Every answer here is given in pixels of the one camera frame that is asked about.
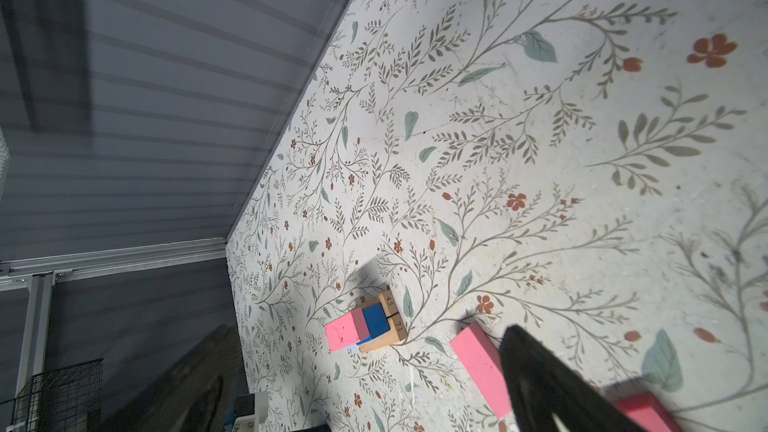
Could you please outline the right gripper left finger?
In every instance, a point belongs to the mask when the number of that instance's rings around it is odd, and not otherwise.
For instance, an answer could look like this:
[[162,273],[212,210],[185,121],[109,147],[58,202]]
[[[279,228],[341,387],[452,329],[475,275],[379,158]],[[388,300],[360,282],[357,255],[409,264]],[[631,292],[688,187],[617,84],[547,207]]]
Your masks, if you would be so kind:
[[102,431],[220,431],[242,367],[237,329],[222,325],[100,426]]

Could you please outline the magenta cube block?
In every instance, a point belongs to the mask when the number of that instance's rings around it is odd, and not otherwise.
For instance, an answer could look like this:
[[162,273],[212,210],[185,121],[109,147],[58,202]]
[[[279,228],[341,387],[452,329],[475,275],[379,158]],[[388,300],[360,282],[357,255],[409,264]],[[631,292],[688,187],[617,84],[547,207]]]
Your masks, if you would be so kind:
[[652,393],[620,399],[614,405],[645,431],[683,432],[681,426]]

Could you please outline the natural wood plank block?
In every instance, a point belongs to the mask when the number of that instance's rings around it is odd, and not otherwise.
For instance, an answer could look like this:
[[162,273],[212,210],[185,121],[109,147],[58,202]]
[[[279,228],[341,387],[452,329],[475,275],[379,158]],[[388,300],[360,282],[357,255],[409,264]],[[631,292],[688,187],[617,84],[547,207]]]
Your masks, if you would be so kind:
[[391,317],[399,313],[395,298],[389,288],[380,292],[375,297],[362,298],[358,307],[365,309],[374,305],[381,305],[387,317]]

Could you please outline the light pink rectangular block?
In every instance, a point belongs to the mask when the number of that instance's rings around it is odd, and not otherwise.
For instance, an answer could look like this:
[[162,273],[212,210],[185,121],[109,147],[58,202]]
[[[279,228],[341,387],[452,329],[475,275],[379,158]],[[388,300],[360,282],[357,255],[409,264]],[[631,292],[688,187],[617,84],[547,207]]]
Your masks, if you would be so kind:
[[371,337],[363,310],[355,308],[325,326],[331,352],[357,346]]

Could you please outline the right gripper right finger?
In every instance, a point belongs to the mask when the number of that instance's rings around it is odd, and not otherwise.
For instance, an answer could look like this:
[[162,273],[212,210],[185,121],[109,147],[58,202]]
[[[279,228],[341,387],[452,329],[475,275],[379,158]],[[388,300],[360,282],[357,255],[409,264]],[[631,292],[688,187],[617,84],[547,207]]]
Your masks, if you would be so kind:
[[521,431],[640,431],[524,328],[505,330],[501,369]]

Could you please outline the blue cube block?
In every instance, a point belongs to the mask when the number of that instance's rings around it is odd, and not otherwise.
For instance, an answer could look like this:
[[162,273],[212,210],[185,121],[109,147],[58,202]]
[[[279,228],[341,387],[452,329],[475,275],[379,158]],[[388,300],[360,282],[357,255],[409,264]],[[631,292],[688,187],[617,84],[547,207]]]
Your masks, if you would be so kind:
[[372,341],[390,330],[388,317],[380,303],[365,307],[362,312],[369,332],[369,337],[362,340],[362,343]]

